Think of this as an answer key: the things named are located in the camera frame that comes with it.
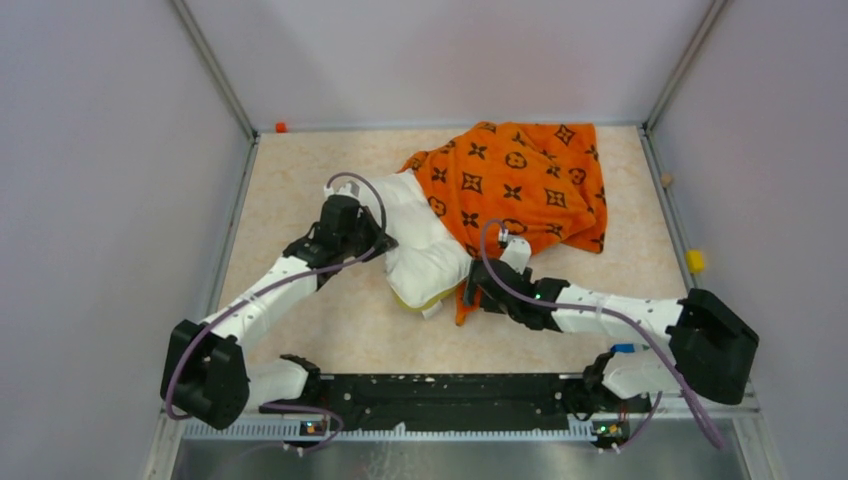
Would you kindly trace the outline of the white pillow yellow edge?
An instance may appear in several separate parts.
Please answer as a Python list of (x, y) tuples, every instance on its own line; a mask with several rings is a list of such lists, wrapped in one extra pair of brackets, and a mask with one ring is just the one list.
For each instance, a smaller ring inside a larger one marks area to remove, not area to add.
[(370, 178), (359, 198), (376, 217), (385, 207), (386, 233), (397, 246), (385, 254), (386, 280), (397, 302), (430, 318), (466, 279), (472, 257), (431, 209), (412, 173)]

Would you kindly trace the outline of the orange patterned pillowcase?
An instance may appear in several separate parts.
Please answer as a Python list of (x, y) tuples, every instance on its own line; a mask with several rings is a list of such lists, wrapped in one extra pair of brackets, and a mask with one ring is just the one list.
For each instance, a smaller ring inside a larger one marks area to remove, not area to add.
[(398, 173), (415, 176), (472, 262), (503, 250), (496, 229), (484, 228), (491, 219), (534, 254), (557, 244), (600, 254), (608, 208), (597, 147), (591, 124), (480, 122), (413, 154)]

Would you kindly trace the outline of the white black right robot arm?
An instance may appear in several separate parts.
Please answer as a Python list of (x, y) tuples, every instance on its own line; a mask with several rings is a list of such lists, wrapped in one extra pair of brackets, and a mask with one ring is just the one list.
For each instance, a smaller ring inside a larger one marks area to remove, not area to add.
[(473, 262), (464, 302), (507, 315), (531, 330), (604, 335), (631, 353), (603, 353), (584, 371), (586, 397), (612, 412), (642, 393), (678, 389), (712, 402), (742, 402), (759, 335), (709, 290), (681, 299), (640, 299), (531, 277), (496, 259)]

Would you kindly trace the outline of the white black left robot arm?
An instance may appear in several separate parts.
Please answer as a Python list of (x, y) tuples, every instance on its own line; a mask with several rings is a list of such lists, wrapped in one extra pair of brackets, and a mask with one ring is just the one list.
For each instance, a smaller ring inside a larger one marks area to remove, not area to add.
[(302, 414), (317, 407), (321, 388), (306, 361), (282, 356), (250, 367), (247, 356), (277, 321), (334, 275), (396, 247), (385, 230), (384, 202), (374, 199), (369, 206), (352, 194), (329, 195), (318, 221), (258, 281), (218, 312), (172, 330), (160, 390), (170, 418), (196, 418), (223, 430), (244, 411), (272, 402)]

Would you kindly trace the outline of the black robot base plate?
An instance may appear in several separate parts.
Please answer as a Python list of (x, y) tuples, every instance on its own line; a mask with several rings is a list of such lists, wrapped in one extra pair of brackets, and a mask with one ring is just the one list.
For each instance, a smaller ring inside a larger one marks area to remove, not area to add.
[(646, 413), (649, 399), (622, 400), (577, 374), (323, 374), (292, 406), (341, 417), (344, 429), (423, 432), (564, 430), (601, 414)]

